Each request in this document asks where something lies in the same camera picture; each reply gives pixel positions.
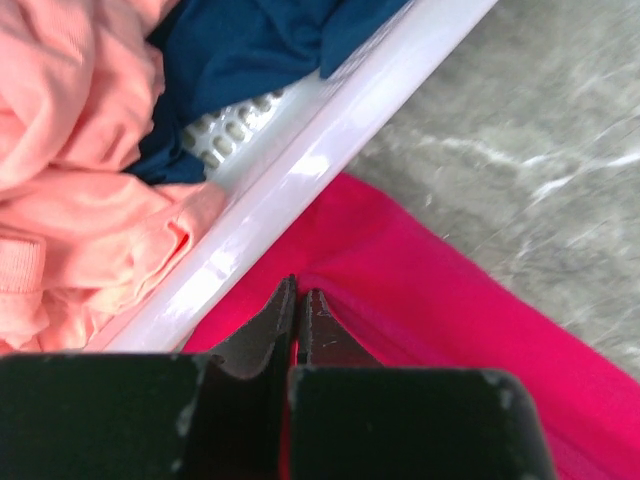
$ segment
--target magenta garment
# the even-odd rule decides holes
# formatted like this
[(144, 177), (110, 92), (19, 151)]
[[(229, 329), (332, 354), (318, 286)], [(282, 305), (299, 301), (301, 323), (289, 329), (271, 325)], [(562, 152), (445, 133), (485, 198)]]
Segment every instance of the magenta garment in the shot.
[(391, 199), (342, 174), (202, 320), (217, 344), (295, 273), (388, 365), (500, 368), (533, 395), (560, 477), (640, 479), (640, 385), (518, 300)]

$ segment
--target white plastic basket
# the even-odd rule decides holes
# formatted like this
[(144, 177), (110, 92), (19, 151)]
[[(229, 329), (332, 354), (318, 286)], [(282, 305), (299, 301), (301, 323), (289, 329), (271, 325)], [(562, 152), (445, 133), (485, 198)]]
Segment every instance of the white plastic basket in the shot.
[(410, 2), (329, 80), (312, 75), (189, 127), (189, 148), (229, 205), (153, 295), (86, 350), (174, 349), (496, 1)]

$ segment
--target navy blue clothing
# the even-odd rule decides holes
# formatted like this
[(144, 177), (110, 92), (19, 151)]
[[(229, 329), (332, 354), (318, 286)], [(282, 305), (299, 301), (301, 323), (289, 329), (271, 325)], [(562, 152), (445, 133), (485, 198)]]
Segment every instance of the navy blue clothing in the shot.
[[(193, 181), (200, 181), (202, 168), (191, 170), (189, 157), (184, 157), (188, 168), (175, 155), (162, 164), (161, 153), (179, 145), (180, 128), (317, 69), (322, 78), (329, 77), (407, 1), (182, 0), (149, 36), (164, 54), (168, 101), (154, 113), (151, 140), (141, 143), (152, 144), (153, 155), (143, 152), (129, 171), (145, 172), (139, 176), (148, 181), (147, 172), (163, 165), (167, 179), (174, 178), (168, 174), (172, 169), (181, 168), (179, 176), (192, 172)], [(168, 132), (173, 132), (171, 141)], [(138, 166), (150, 160), (152, 168)]]

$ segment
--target marble tile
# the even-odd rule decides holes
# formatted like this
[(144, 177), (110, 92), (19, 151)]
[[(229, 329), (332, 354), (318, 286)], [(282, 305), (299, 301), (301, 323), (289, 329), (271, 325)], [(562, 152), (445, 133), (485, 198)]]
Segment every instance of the marble tile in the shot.
[(354, 160), (640, 380), (640, 2), (500, 0)]

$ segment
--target marble floor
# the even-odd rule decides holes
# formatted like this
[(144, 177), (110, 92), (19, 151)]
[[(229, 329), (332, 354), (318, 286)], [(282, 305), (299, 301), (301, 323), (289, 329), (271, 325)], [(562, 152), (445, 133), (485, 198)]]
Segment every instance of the marble floor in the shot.
[(640, 380), (640, 2), (500, 0), (350, 170)]

